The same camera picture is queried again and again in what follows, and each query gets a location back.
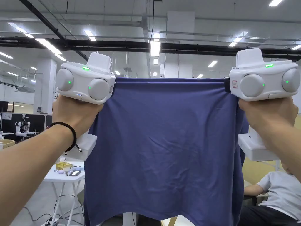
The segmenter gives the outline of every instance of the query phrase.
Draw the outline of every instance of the green led light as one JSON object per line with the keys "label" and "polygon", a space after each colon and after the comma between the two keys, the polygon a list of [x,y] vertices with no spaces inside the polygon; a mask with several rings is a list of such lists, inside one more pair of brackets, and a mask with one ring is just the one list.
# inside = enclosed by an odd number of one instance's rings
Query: green led light
{"label": "green led light", "polygon": [[274,64],[266,64],[265,67],[273,67]]}

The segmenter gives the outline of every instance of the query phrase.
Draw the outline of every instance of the black beaded bracelet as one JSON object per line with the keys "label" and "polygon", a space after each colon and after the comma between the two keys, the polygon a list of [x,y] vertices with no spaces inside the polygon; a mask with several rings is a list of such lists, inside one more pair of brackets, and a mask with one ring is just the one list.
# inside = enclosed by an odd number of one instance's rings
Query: black beaded bracelet
{"label": "black beaded bracelet", "polygon": [[82,150],[78,147],[78,145],[76,144],[77,138],[76,138],[76,132],[74,130],[74,128],[72,128],[72,126],[68,125],[67,123],[64,122],[54,122],[52,123],[48,128],[54,126],[54,125],[62,125],[62,126],[66,126],[67,128],[69,128],[72,131],[73,134],[73,143],[71,144],[71,146],[65,151],[65,155],[67,155],[67,152],[70,151],[72,148],[74,148],[75,146],[78,148],[79,152],[82,152]]}

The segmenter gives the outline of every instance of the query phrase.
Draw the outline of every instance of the man's arm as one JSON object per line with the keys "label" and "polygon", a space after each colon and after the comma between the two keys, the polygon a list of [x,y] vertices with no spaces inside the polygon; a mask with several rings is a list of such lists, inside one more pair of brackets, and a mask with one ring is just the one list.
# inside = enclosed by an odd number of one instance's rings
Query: man's arm
{"label": "man's arm", "polygon": [[258,196],[262,193],[264,193],[264,190],[258,184],[249,185],[244,188],[244,195]]}
{"label": "man's arm", "polygon": [[265,146],[284,162],[301,182],[301,131],[294,128],[298,107],[292,98],[246,102],[239,100],[250,126]]}
{"label": "man's arm", "polygon": [[[89,129],[101,109],[102,105],[79,103],[59,96],[53,104],[52,118],[53,122],[72,126],[79,137]],[[3,169],[0,174],[1,225],[10,225],[72,142],[73,134],[69,128],[54,125],[36,137],[0,151]]]}

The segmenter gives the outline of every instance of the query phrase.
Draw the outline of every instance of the white handheld gripper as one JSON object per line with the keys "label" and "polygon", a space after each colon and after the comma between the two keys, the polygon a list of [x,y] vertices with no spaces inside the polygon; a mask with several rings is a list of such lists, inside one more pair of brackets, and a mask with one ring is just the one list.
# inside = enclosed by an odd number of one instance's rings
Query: white handheld gripper
{"label": "white handheld gripper", "polygon": [[[110,57],[95,52],[91,53],[86,65],[72,62],[62,64],[56,76],[57,92],[92,104],[103,104],[112,96],[115,84],[110,66]],[[79,160],[88,158],[97,139],[97,136],[88,132],[77,139],[79,149],[72,148],[67,153],[68,157]]]}
{"label": "white handheld gripper", "polygon": [[[298,93],[300,72],[291,60],[265,63],[261,50],[256,48],[239,51],[236,64],[230,72],[231,93],[245,101],[284,98]],[[238,144],[252,161],[279,159],[266,149],[252,128],[249,133],[238,135]]]}

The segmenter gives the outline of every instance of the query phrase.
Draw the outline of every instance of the t-shirt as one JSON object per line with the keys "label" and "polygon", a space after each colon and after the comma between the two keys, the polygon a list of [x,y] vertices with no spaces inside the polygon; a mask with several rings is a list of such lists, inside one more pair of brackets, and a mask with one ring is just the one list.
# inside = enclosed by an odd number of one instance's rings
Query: t-shirt
{"label": "t-shirt", "polygon": [[301,183],[286,172],[269,172],[258,183],[262,189],[268,191],[268,200],[259,206],[276,209],[296,220],[301,220]]}
{"label": "t-shirt", "polygon": [[116,78],[90,128],[97,142],[85,161],[86,225],[125,212],[236,225],[241,132],[244,112],[223,79]]}

